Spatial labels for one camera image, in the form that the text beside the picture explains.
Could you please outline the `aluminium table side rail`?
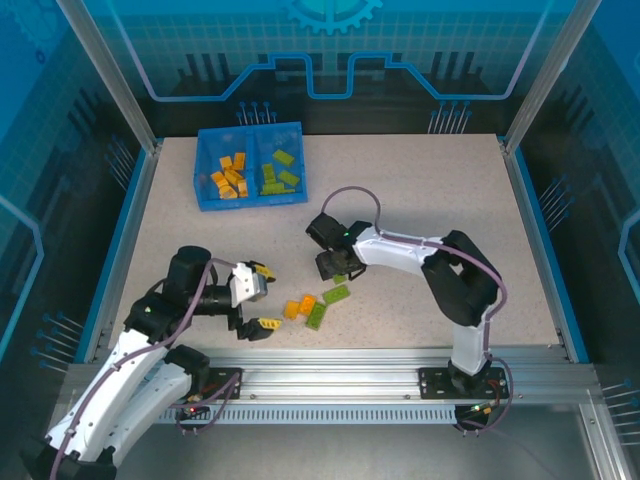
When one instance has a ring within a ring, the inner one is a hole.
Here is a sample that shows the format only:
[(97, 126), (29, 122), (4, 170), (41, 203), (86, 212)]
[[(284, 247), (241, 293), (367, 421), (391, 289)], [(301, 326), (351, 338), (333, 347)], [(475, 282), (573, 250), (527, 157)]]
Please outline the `aluminium table side rail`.
[(75, 363), (92, 363), (109, 343), (158, 158), (158, 153), (142, 151), (139, 154), (76, 350)]
[(548, 334), (554, 329), (554, 341), (564, 348), (568, 360), (587, 363), (589, 357), (524, 157), (520, 150), (503, 157), (528, 241), (524, 273), (508, 277), (508, 310), (522, 312), (533, 322), (530, 330), (534, 333)]

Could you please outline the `aluminium frame post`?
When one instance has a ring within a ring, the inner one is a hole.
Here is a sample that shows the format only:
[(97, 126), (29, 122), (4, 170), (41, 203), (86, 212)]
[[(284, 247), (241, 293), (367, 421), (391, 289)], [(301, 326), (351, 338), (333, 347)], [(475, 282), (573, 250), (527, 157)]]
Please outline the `aluminium frame post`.
[(507, 131), (502, 146), (504, 157), (515, 155), (601, 3), (602, 0), (576, 0)]
[(83, 0), (56, 0), (142, 149), (154, 155), (158, 141), (133, 91)]

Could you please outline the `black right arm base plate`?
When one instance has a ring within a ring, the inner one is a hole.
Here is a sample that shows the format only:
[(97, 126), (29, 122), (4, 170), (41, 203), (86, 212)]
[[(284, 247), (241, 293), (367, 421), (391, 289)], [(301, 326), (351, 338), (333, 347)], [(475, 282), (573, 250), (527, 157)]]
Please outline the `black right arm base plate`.
[(425, 367), (418, 370), (418, 387), (422, 400), (509, 399), (506, 371), (486, 367), (475, 376), (453, 367)]

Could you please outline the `aluminium mounting rail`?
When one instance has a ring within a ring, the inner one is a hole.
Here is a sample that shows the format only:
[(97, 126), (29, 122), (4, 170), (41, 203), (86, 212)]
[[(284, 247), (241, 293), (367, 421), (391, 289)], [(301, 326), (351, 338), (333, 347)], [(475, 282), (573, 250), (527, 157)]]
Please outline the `aluminium mounting rail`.
[[(243, 371), (240, 400), (251, 403), (417, 403), (418, 371), (443, 367), (447, 348), (208, 349), (215, 367)], [(582, 404), (602, 398), (595, 368), (571, 363), (558, 345), (495, 349), (511, 368), (514, 402)]]

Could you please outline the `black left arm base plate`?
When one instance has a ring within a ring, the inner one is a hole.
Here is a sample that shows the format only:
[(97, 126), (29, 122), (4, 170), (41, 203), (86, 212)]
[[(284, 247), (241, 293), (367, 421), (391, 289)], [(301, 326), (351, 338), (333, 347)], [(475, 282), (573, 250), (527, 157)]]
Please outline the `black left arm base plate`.
[(230, 380), (234, 375), (237, 376), (235, 384), (231, 387), (232, 393), (230, 395), (231, 400), (237, 400), (240, 398), (241, 386), (243, 381), (244, 370), (236, 367), (225, 368), (209, 368), (209, 374), (207, 380), (204, 382), (202, 388), (198, 391), (198, 395), (202, 399), (210, 398), (214, 393), (217, 393), (222, 387)]

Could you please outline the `blue two-compartment plastic bin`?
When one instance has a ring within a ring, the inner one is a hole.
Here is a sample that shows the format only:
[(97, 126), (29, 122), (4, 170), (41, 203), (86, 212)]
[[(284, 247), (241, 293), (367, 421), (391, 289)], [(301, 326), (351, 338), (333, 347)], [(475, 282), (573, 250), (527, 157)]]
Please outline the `blue two-compartment plastic bin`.
[[(281, 149), (295, 157), (291, 167), (286, 167), (272, 158)], [(222, 200), (219, 188), (210, 175), (220, 171), (219, 159), (236, 152), (246, 153), (246, 166), (240, 173), (247, 182), (249, 197)], [(261, 195), (264, 183), (262, 165), (271, 163), (275, 170), (276, 182), (282, 188), (295, 189), (296, 193)], [(298, 176), (300, 182), (290, 186), (278, 179), (278, 174), (286, 170)], [(198, 133), (194, 166), (193, 185), (196, 200), (201, 211), (232, 210), (304, 203), (308, 200), (304, 163), (302, 127), (298, 122), (249, 125), (238, 127), (203, 129)]]

